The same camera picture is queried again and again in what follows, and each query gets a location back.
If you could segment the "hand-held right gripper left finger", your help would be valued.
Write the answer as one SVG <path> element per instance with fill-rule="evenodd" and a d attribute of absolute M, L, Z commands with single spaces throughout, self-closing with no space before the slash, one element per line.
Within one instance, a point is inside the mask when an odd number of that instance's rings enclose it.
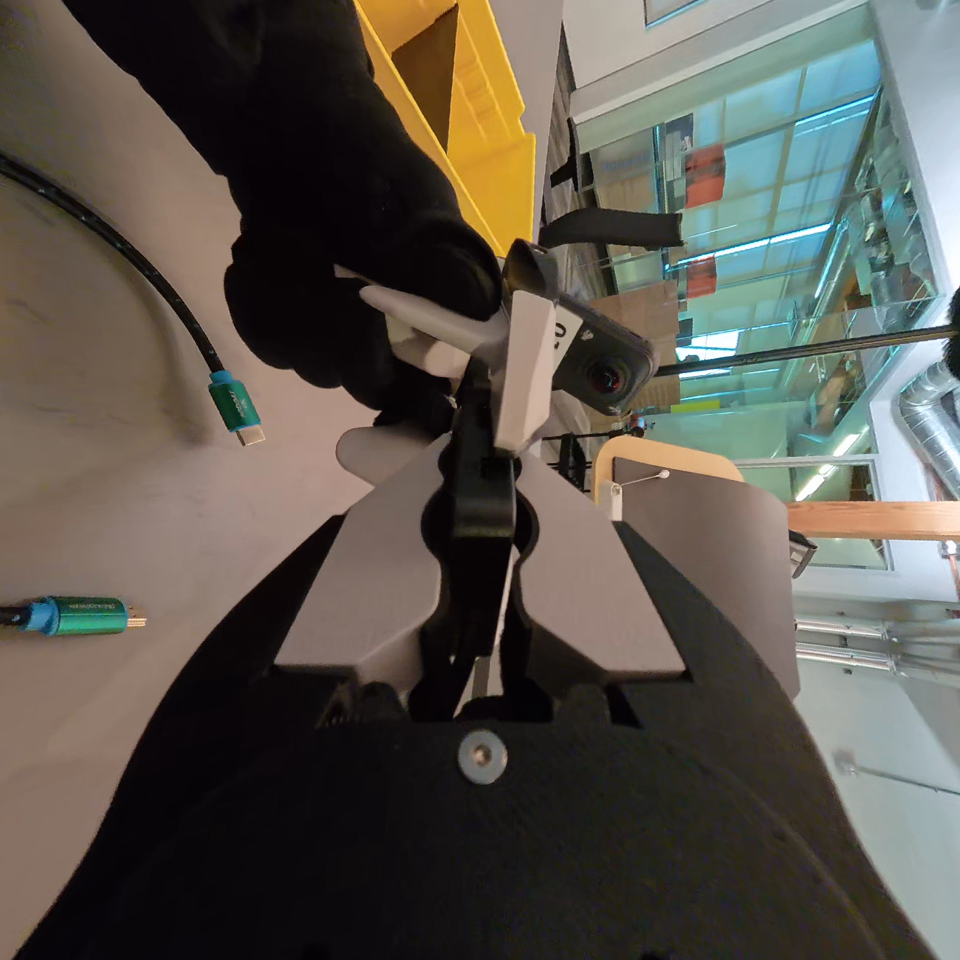
<path fill-rule="evenodd" d="M 286 669 L 338 671 L 398 694 L 423 676 L 419 633 L 441 601 L 442 570 L 423 516 L 443 484 L 448 438 L 340 438 L 337 462 L 370 491 L 340 531 L 275 658 Z"/>

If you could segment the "black square hub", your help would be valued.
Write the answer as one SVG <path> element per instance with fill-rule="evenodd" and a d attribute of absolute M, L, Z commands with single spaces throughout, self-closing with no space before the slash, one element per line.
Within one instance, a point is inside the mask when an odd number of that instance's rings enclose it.
<path fill-rule="evenodd" d="M 445 491 L 451 653 L 466 666 L 493 651 L 517 525 L 514 463 L 461 441 Z"/>

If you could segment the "metal pipes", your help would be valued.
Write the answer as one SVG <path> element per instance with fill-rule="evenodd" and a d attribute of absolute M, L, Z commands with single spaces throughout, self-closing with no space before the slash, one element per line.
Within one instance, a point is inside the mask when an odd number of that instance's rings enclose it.
<path fill-rule="evenodd" d="M 958 686 L 959 622 L 795 620 L 799 661 L 868 669 L 903 678 Z"/>

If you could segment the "wood-rimmed dark panel board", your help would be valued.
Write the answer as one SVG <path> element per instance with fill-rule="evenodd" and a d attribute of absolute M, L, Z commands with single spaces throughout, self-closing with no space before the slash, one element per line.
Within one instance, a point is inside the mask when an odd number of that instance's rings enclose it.
<path fill-rule="evenodd" d="M 738 630 L 795 701 L 801 683 L 786 505 L 720 455 L 645 438 L 617 437 L 599 448 L 598 505 L 611 485 L 621 491 L 621 520 Z"/>

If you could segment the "brown cardboard sheet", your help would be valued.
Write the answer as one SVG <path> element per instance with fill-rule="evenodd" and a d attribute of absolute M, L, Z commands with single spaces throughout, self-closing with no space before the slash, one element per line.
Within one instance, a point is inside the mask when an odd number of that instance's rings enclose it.
<path fill-rule="evenodd" d="M 658 281 L 630 292 L 601 297 L 593 300 L 591 306 L 649 341 L 659 366 L 676 362 L 680 332 L 676 281 Z"/>

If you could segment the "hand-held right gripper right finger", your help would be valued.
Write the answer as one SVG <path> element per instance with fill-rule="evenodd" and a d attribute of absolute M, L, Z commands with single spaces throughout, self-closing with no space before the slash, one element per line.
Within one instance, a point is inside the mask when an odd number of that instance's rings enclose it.
<path fill-rule="evenodd" d="M 547 694 L 686 671 L 615 523 L 525 453 L 516 480 L 518 555 L 501 635 L 505 690 Z"/>

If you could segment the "light wooden beam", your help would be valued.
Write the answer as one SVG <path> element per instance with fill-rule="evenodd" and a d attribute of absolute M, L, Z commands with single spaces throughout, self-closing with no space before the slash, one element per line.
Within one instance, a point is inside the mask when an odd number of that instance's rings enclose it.
<path fill-rule="evenodd" d="M 799 502 L 786 510 L 790 529 L 812 540 L 959 541 L 957 501 Z"/>

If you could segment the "black pole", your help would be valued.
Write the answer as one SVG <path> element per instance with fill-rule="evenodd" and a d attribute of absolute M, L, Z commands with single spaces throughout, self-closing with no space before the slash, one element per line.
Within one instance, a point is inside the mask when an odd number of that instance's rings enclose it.
<path fill-rule="evenodd" d="M 735 370 L 768 364 L 785 363 L 795 359 L 807 359 L 818 356 L 842 355 L 877 350 L 893 350 L 901 346 L 931 341 L 950 341 L 959 334 L 958 320 L 945 324 L 881 333 L 855 338 L 803 344 L 731 354 L 723 357 L 707 357 L 694 361 L 687 359 L 675 364 L 662 366 L 654 378 L 685 377 L 687 375 L 709 373 L 711 371 Z"/>

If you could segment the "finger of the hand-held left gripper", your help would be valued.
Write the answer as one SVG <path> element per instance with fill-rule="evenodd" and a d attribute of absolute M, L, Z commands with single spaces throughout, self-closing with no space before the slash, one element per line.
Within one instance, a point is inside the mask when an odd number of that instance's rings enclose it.
<path fill-rule="evenodd" d="M 458 318 L 452 344 L 488 370 L 494 448 L 527 450 L 550 416 L 558 294 L 512 294 L 508 311 L 486 321 Z"/>

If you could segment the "black metal rack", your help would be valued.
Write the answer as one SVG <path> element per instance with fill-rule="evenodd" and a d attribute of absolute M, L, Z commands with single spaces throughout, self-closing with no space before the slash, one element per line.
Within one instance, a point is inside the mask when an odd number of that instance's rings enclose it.
<path fill-rule="evenodd" d="M 607 433 L 568 432 L 558 436 L 547 436 L 541 439 L 541 458 L 549 468 L 577 490 L 588 494 L 591 491 L 588 484 L 589 474 L 594 468 L 594 461 L 589 456 L 584 443 L 594 440 L 606 442 L 608 438 Z"/>

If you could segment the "person's left forearm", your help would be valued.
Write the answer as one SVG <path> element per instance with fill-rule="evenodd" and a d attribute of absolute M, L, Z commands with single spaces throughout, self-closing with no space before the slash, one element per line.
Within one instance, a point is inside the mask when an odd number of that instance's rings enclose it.
<path fill-rule="evenodd" d="M 304 169 L 326 138 L 382 105 L 354 2 L 64 2 L 249 216 L 276 164 Z"/>

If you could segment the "silver ventilation duct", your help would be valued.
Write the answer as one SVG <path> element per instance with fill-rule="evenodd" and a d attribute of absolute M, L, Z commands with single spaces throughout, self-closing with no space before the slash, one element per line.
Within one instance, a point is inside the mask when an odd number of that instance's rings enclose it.
<path fill-rule="evenodd" d="M 958 388 L 945 361 L 930 365 L 910 380 L 897 397 L 906 434 L 944 489 L 959 499 L 959 426 L 944 400 Z"/>

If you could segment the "person's left hand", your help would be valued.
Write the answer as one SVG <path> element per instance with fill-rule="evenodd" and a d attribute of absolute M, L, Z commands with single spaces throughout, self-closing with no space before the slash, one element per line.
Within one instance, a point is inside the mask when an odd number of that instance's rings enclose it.
<path fill-rule="evenodd" d="M 501 304 L 492 249 L 370 78 L 262 69 L 244 108 L 223 280 L 238 335 L 268 366 L 346 390 L 378 424 L 438 437 L 450 380 L 398 359 L 360 280 L 334 269 L 484 322 Z"/>

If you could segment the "yellow plastic bin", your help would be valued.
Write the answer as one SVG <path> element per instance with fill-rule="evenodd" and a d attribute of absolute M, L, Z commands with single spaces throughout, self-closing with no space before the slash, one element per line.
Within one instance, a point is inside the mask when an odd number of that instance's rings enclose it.
<path fill-rule="evenodd" d="M 355 3 L 375 82 L 503 258 L 532 239 L 536 138 L 487 1 Z"/>

